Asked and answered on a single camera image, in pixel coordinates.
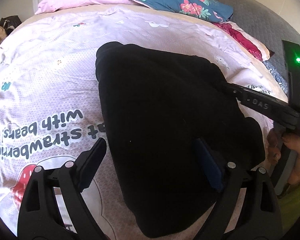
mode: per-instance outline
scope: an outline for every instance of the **black bag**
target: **black bag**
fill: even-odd
[[[0,26],[5,29],[7,35],[13,32],[21,24],[21,20],[17,15],[1,18]]]

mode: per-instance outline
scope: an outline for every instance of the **gray headboard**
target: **gray headboard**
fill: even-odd
[[[234,8],[231,21],[275,53],[269,61],[288,81],[282,40],[300,44],[300,34],[279,15],[255,0],[218,1]]]

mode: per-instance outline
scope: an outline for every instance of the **yellow-green fabric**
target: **yellow-green fabric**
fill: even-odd
[[[300,185],[279,199],[283,232],[286,233],[300,216]]]

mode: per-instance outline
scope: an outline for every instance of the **red garment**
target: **red garment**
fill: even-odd
[[[234,30],[230,23],[213,23],[215,26],[224,30],[237,42],[239,42],[247,51],[249,51],[256,59],[262,61],[261,51],[254,45],[251,41],[245,38],[242,33],[237,30]]]

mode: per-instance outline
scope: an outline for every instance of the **white bed sheet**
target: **white bed sheet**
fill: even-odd
[[[109,41],[205,57],[220,67],[228,82],[287,101],[260,61],[202,20],[127,5],[93,5],[32,17],[0,46],[0,216],[15,234],[20,200],[34,167],[60,167],[99,137],[106,139],[95,55]],[[240,109],[258,121],[266,136],[271,121]],[[74,231],[56,194],[64,222]],[[124,204],[109,150],[83,196],[111,240],[148,239]],[[235,225],[243,196],[244,191],[228,230]],[[210,211],[187,230],[159,239],[192,239]]]

